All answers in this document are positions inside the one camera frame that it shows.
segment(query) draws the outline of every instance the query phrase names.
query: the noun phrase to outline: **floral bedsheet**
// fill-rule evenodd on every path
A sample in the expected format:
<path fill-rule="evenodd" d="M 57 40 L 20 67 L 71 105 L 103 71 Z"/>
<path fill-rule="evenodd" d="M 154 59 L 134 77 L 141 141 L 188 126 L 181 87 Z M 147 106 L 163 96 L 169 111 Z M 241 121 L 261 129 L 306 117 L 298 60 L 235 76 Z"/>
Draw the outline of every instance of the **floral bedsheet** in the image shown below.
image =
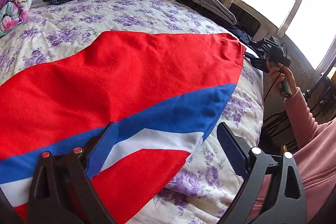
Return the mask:
<path fill-rule="evenodd" d="M 34 0 L 30 13 L 28 21 L 0 38 L 0 84 L 25 68 L 79 52 L 106 30 L 228 32 L 175 0 L 78 0 L 60 6 Z M 263 75 L 245 59 L 218 122 L 225 121 L 236 135 L 256 145 L 263 120 L 262 98 Z M 221 149 L 215 127 L 182 170 L 128 223 L 216 223 L 241 183 Z"/>

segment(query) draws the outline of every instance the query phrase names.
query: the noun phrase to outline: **colorful rolled towel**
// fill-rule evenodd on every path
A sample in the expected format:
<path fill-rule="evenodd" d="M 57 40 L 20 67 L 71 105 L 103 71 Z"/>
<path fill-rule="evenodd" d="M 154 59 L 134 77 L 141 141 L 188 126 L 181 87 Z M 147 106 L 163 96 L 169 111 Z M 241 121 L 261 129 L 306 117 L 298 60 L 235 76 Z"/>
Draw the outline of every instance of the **colorful rolled towel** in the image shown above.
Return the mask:
<path fill-rule="evenodd" d="M 0 0 L 0 37 L 29 18 L 33 0 Z"/>

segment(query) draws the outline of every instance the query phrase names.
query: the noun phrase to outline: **white stripe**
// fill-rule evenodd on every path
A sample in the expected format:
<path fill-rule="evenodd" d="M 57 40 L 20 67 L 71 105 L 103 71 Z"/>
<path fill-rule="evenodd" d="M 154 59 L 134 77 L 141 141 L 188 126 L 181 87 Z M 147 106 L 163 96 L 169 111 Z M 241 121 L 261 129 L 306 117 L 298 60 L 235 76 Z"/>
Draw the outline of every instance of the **white stripe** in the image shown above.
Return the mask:
<path fill-rule="evenodd" d="M 3 193 L 13 207 L 28 202 L 29 189 L 33 178 L 11 181 L 0 185 Z"/>
<path fill-rule="evenodd" d="M 193 153 L 202 144 L 203 132 L 171 133 L 144 128 L 113 146 L 101 171 L 141 149 L 183 150 Z"/>
<path fill-rule="evenodd" d="M 143 129 L 132 137 L 117 143 L 109 153 L 102 170 L 118 160 L 140 149 L 184 150 L 192 154 L 203 142 L 203 132 L 170 133 L 159 130 Z M 13 207 L 28 202 L 29 189 L 33 178 L 27 178 L 0 185 Z"/>

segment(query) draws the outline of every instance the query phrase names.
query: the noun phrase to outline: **pink jacket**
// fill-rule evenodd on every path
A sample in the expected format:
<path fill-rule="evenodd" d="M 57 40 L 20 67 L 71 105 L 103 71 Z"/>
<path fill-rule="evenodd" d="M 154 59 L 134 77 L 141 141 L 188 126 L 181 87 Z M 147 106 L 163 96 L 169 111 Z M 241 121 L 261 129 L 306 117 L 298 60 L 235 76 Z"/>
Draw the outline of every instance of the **pink jacket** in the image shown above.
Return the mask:
<path fill-rule="evenodd" d="M 300 88 L 291 99 L 285 99 L 284 104 L 300 148 L 294 158 L 303 181 L 310 221 L 336 184 L 336 119 L 317 124 Z M 269 179 L 267 175 L 249 218 L 257 216 Z"/>

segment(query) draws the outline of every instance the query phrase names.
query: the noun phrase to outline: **person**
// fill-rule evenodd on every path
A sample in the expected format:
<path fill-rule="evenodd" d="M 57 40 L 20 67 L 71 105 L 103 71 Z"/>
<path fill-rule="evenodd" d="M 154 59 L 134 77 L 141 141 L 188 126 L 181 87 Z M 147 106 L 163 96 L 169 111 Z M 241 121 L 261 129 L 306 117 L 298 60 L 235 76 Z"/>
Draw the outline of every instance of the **person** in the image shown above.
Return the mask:
<path fill-rule="evenodd" d="M 303 182 L 309 222 L 321 209 L 336 184 L 336 120 L 317 124 L 300 88 L 296 86 L 292 72 L 282 64 L 271 68 L 268 62 L 267 67 L 272 82 L 276 81 L 274 89 L 280 93 L 277 85 L 286 76 L 292 92 L 292 97 L 284 100 L 284 106 L 299 147 L 293 157 Z M 276 80 L 280 68 L 283 68 L 284 74 L 280 74 Z M 261 208 L 269 179 L 270 176 L 265 176 L 251 217 L 257 216 Z"/>

